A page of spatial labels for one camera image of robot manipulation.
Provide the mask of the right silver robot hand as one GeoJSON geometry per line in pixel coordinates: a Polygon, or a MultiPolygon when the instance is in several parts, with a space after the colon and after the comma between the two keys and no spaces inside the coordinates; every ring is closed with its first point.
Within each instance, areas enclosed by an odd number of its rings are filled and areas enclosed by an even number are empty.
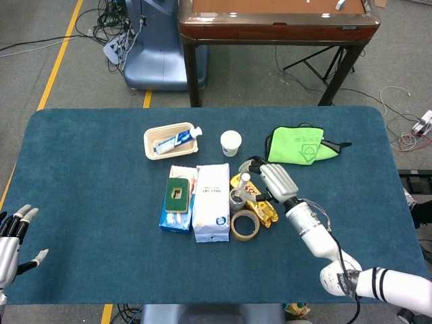
{"type": "Polygon", "coordinates": [[[240,192],[246,200],[256,203],[274,200],[288,210],[302,202],[297,198],[297,185],[280,164],[270,163],[264,158],[253,156],[243,162],[238,171],[241,176],[246,173],[258,174],[267,187],[266,193],[258,195],[252,195],[244,186],[241,187],[240,192]]]}

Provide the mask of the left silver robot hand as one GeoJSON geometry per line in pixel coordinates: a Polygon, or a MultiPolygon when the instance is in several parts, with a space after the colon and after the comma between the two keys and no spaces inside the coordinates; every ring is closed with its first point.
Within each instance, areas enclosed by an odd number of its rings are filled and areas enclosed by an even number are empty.
{"type": "Polygon", "coordinates": [[[43,249],[25,263],[19,264],[20,250],[29,225],[38,208],[24,205],[15,213],[1,212],[1,292],[4,292],[23,273],[37,268],[47,257],[49,249],[43,249]]]}

